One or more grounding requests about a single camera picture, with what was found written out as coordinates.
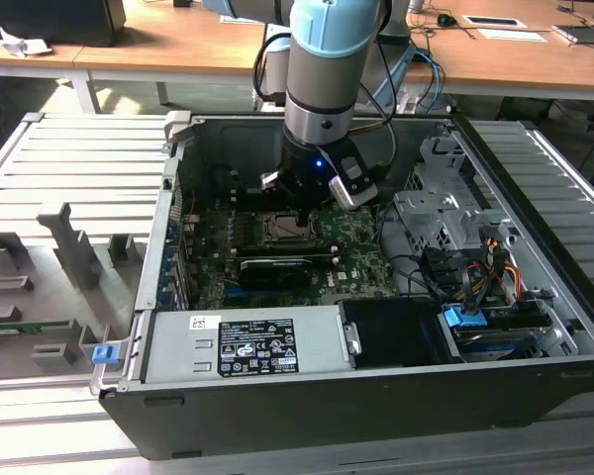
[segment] barcode sticker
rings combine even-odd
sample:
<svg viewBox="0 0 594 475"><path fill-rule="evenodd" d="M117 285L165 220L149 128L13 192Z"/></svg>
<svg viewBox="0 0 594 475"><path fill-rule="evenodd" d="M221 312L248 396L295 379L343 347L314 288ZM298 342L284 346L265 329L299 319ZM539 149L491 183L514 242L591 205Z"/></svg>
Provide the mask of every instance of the barcode sticker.
<svg viewBox="0 0 594 475"><path fill-rule="evenodd" d="M217 330L221 320L220 315L196 315L189 319L189 329Z"/></svg>

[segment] robotic arm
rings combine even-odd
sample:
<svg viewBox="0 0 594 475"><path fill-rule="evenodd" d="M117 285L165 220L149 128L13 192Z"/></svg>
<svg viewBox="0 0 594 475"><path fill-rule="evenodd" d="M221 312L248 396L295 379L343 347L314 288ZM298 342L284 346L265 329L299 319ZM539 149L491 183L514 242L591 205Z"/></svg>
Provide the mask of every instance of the robotic arm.
<svg viewBox="0 0 594 475"><path fill-rule="evenodd" d="M313 208L330 197L331 191L347 210L377 195L376 186L348 133L352 134L350 125L361 81L373 75L366 63L373 62L371 57L379 61L385 58L382 49L373 53L377 35L383 35L386 40L383 43L395 49L391 75L397 86L402 82L414 54L405 21L409 1L203 2L224 15L290 26L284 150L278 170L262 177L262 187L280 187L288 192L302 223ZM389 79L382 77L379 79L385 86ZM395 98L391 93L385 95L390 107L394 107Z"/></svg>

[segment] blue cable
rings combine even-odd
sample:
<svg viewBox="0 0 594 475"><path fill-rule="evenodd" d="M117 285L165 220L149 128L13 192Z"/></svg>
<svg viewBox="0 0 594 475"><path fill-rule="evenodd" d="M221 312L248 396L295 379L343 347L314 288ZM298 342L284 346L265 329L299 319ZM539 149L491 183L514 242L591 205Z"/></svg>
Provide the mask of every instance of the blue cable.
<svg viewBox="0 0 594 475"><path fill-rule="evenodd" d="M422 57L432 67L434 76L436 78L436 90L434 91L434 102L432 102L432 105L429 106L429 109L427 109L427 114L431 114L432 109L434 109L434 106L436 105L436 102L438 101L438 95L440 93L440 72L438 71L438 67L436 66L436 63L430 57L428 57L426 54L424 54L422 52L418 52L418 51L416 51L416 54L418 56Z"/></svg>

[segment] power supply label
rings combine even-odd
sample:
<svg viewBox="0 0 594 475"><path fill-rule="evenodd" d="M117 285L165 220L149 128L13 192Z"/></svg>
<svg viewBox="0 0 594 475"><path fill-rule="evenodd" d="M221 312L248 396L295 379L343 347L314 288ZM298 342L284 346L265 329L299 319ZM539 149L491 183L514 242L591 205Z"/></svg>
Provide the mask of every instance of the power supply label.
<svg viewBox="0 0 594 475"><path fill-rule="evenodd" d="M219 332L223 378L299 372L292 319L222 322Z"/></svg>

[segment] computer mouse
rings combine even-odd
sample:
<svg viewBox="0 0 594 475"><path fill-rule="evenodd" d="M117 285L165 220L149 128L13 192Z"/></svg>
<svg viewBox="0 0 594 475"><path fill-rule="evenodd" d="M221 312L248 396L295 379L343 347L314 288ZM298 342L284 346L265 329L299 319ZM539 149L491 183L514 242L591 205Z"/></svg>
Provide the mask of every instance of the computer mouse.
<svg viewBox="0 0 594 475"><path fill-rule="evenodd" d="M439 27L448 28L448 27L452 27L456 23L457 23L457 20L454 17L452 17L451 15L448 15L446 13L440 13L438 15L438 26Z"/></svg>

